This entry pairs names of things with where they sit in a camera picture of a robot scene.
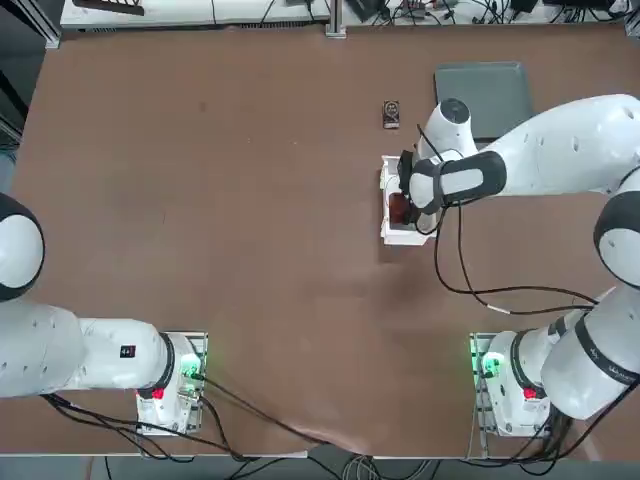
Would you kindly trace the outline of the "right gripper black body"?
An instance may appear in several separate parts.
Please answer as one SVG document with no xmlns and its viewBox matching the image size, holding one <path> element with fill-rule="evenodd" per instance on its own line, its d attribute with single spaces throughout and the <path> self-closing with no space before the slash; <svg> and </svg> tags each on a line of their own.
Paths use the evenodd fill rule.
<svg viewBox="0 0 640 480">
<path fill-rule="evenodd" d="M 414 205 L 409 195 L 402 195 L 402 224 L 418 227 L 422 211 Z"/>
</svg>

